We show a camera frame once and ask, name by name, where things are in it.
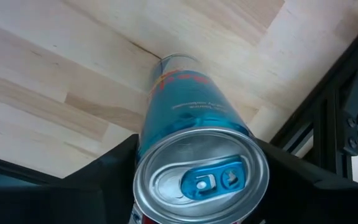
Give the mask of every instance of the can rim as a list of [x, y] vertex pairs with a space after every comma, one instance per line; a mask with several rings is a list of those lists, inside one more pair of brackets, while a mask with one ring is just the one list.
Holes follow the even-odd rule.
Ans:
[[186, 57], [186, 58], [193, 59], [194, 61], [200, 63], [200, 61], [199, 61], [197, 58], [195, 58], [195, 57], [193, 57], [193, 56], [191, 56], [191, 55], [184, 54], [184, 53], [174, 53], [174, 54], [169, 54], [169, 55], [167, 55], [167, 56], [165, 56], [165, 57], [162, 57], [162, 58], [158, 61], [158, 63], [153, 66], [152, 71], [155, 71], [156, 68], [158, 68], [158, 66], [161, 66], [161, 63], [162, 63], [164, 60], [167, 60], [167, 59], [172, 58], [172, 57]]
[[[144, 172], [145, 172], [144, 168], [146, 166], [146, 163], [148, 163], [151, 155], [153, 153], [156, 153], [157, 149], [160, 149], [165, 144], [168, 144], [169, 142], [171, 142], [175, 139], [178, 139], [185, 134], [198, 133], [198, 132], [202, 132], [202, 131], [212, 131], [212, 132], [215, 131], [215, 132], [220, 132], [220, 133], [224, 133], [224, 134], [235, 135], [235, 137], [241, 138], [244, 141], [244, 143], [248, 144], [252, 148], [252, 150], [255, 150], [257, 158], [253, 158], [253, 159], [258, 159], [259, 157], [265, 158], [263, 151], [255, 143], [255, 141], [252, 138], [246, 136], [243, 133], [232, 130], [232, 129], [208, 126], [208, 127], [202, 127], [202, 128], [198, 127], [198, 128], [183, 129], [181, 131], [177, 131], [175, 133], [169, 134], [168, 136], [166, 136], [165, 138], [161, 139], [159, 142], [154, 144], [149, 150], [147, 150], [147, 152], [143, 156], [142, 160], [138, 164], [138, 168], [136, 170], [135, 177], [134, 177], [134, 183], [133, 183], [134, 197], [135, 197], [135, 200], [139, 206], [139, 209], [142, 211], [143, 214], [147, 215], [149, 218], [155, 220], [156, 222], [163, 222], [163, 223], [199, 222], [199, 218], [194, 219], [191, 217], [186, 217], [186, 218], [183, 217], [182, 220], [179, 218], [173, 218], [173, 217], [177, 217], [178, 215], [172, 214], [172, 216], [168, 216], [169, 213], [168, 213], [168, 215], [167, 215], [167, 213], [162, 214], [161, 212], [156, 211], [155, 208], [151, 207], [145, 198], [145, 194], [148, 194], [148, 196], [149, 196], [150, 193], [149, 193], [149, 191], [147, 191], [147, 189], [142, 188], [142, 186], [144, 185], [144, 183], [142, 181], [142, 176], [144, 175]], [[233, 212], [233, 210], [231, 210], [230, 213], [228, 215], [226, 215], [225, 217], [222, 217], [222, 218], [215, 217], [214, 220], [210, 220], [210, 221], [208, 220], [208, 223], [236, 222], [238, 220], [242, 220], [242, 219], [246, 218], [249, 214], [251, 214], [255, 210], [256, 206], [258, 206], [258, 204], [260, 203], [264, 194], [266, 193], [267, 186], [269, 183], [269, 167], [268, 167], [266, 159], [258, 159], [258, 163], [259, 163], [261, 169], [263, 169], [265, 172], [259, 178], [259, 181], [257, 184], [258, 189], [255, 190], [255, 192], [257, 194], [247, 196], [248, 200], [250, 198], [252, 198], [253, 201], [256, 202], [256, 203], [254, 203], [254, 206], [252, 208], [246, 210], [245, 212], [241, 211], [241, 210]], [[231, 207], [225, 208], [222, 211], [222, 213], [224, 211], [228, 210], [229, 208], [236, 206], [236, 204], [232, 205]]]

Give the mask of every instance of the blue pull tab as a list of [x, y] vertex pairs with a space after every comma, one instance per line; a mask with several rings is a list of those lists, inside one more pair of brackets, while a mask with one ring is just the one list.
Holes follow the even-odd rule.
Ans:
[[205, 200], [243, 189], [246, 171], [240, 156], [228, 157], [214, 165], [193, 168], [181, 179], [184, 196], [193, 200]]

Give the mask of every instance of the aluminum can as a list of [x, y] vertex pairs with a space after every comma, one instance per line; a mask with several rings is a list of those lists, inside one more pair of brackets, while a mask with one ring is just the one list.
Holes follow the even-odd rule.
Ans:
[[140, 135], [134, 196], [157, 223], [235, 223], [269, 182], [261, 148], [200, 62], [158, 63]]

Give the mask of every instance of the black metal frame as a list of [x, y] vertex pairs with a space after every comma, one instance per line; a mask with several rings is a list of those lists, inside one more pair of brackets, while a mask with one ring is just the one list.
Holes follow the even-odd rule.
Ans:
[[358, 155], [358, 38], [271, 140], [296, 154], [313, 138], [305, 159], [352, 179]]
[[44, 174], [3, 160], [0, 160], [0, 174], [37, 185], [57, 183], [61, 180], [58, 177]]
[[[4, 162], [0, 174], [38, 184], [0, 186], [0, 223], [128, 223], [137, 140], [132, 135], [64, 179], [40, 181], [47, 176]], [[242, 223], [358, 222], [358, 183], [257, 143], [267, 157], [270, 180], [256, 211]]]

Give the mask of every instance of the wood grain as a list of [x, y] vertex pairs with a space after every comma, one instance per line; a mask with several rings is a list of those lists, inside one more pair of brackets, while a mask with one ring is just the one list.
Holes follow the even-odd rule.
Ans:
[[150, 71], [178, 52], [268, 141], [357, 34], [358, 0], [0, 0], [0, 159], [89, 163], [140, 131]]

